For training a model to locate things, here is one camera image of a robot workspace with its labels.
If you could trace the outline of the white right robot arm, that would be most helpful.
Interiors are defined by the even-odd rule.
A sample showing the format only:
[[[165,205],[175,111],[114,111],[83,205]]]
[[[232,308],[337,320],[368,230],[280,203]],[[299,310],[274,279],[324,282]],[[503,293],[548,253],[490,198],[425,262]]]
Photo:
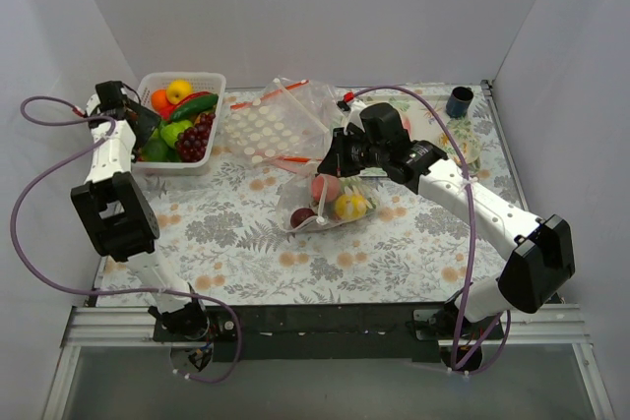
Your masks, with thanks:
[[[319,173],[341,178],[379,168],[393,182],[467,223],[505,261],[502,272],[447,302],[445,325],[452,336],[468,338],[481,320],[504,311],[533,314],[574,275],[571,229],[563,218],[542,219],[465,178],[443,150],[411,139],[399,112],[387,102],[346,105],[343,110],[346,121],[334,130]]]

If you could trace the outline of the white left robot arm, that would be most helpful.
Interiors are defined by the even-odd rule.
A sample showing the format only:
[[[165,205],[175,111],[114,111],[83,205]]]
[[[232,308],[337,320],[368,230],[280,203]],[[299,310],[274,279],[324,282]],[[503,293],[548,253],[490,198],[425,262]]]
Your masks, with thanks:
[[[124,264],[154,297],[150,314],[190,341],[208,335],[209,317],[192,286],[159,250],[158,219],[131,173],[160,117],[127,94],[120,81],[95,86],[87,106],[96,144],[90,173],[71,201],[96,251]]]

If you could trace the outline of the yellow lemon toy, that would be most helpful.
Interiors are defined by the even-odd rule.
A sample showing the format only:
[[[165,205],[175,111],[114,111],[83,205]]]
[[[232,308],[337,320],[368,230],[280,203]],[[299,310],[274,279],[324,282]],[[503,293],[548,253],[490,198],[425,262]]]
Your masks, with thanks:
[[[335,215],[343,221],[363,218],[368,210],[368,201],[360,195],[339,196],[334,203]]]

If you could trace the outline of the dark purple plum toy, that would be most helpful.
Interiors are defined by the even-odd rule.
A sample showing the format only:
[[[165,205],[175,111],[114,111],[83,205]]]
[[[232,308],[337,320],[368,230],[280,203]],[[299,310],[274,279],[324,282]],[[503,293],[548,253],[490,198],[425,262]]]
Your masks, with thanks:
[[[290,219],[289,219],[290,226],[292,229],[295,229],[313,216],[316,216],[316,212],[311,208],[297,209],[290,216]]]

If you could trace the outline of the red chili pepper toy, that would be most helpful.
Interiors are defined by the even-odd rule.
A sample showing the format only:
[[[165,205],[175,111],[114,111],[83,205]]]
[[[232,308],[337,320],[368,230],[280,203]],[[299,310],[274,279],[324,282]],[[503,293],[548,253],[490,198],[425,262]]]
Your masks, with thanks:
[[[183,98],[179,103],[177,104],[172,104],[169,103],[167,106],[165,106],[164,108],[162,108],[159,112],[158,115],[162,118],[162,119],[168,119],[171,114],[179,107],[183,106],[184,104],[186,104],[187,102],[195,99],[195,98],[199,98],[202,96],[206,96],[206,95],[210,95],[210,93],[208,91],[201,91],[201,92],[195,92],[192,93],[188,96],[186,96],[185,98]]]

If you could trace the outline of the pink peach toy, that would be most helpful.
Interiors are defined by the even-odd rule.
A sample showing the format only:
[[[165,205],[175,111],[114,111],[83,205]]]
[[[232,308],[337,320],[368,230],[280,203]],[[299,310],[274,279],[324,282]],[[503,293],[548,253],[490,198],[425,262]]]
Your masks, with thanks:
[[[339,178],[326,174],[318,174],[311,182],[311,195],[314,202],[333,202],[342,191]]]

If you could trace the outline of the green lime toy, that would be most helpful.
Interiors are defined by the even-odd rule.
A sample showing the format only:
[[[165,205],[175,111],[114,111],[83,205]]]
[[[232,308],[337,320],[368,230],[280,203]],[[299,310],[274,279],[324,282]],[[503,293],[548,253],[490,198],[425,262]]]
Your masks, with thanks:
[[[175,149],[178,137],[186,130],[191,128],[193,123],[189,120],[181,120],[176,122],[162,122],[158,128],[159,137],[171,148]]]

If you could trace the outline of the dotted zip top bag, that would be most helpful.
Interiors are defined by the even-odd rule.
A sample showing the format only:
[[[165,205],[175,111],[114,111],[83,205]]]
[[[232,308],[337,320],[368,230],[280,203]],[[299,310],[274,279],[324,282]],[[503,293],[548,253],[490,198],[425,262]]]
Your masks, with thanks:
[[[368,210],[363,218],[351,221],[340,220],[334,212],[334,203],[314,202],[311,195],[311,182],[318,175],[309,170],[306,174],[294,175],[283,185],[276,205],[276,218],[279,228],[284,232],[317,232],[332,229],[344,224],[356,222],[375,214],[381,207],[376,190],[366,179],[360,177],[341,177],[341,195],[360,195],[368,201]],[[299,227],[292,229],[289,223],[291,214],[300,208],[311,208],[316,212]]]

